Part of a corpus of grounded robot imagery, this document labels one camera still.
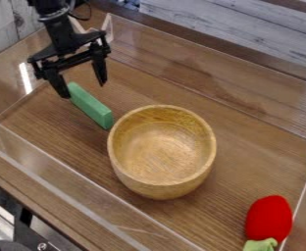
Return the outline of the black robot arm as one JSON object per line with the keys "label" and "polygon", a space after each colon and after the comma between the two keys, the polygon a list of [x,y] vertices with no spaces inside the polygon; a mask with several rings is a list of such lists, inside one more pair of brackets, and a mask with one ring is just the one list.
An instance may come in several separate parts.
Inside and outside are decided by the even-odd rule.
{"label": "black robot arm", "polygon": [[106,58],[111,48],[106,39],[106,31],[88,33],[75,32],[69,17],[76,0],[28,0],[39,14],[51,39],[49,45],[28,57],[37,79],[49,82],[61,98],[69,99],[71,93],[64,70],[79,64],[92,62],[92,68],[100,85],[107,83]]}

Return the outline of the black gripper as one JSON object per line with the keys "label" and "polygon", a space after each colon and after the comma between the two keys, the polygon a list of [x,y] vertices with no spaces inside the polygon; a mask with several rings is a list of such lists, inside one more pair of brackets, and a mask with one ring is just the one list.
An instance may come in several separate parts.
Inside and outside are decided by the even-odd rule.
{"label": "black gripper", "polygon": [[51,83],[61,98],[69,99],[71,93],[60,72],[92,61],[92,68],[100,86],[107,83],[106,57],[111,48],[106,42],[106,32],[92,32],[75,36],[67,15],[41,17],[51,38],[51,44],[29,56],[35,76]]}

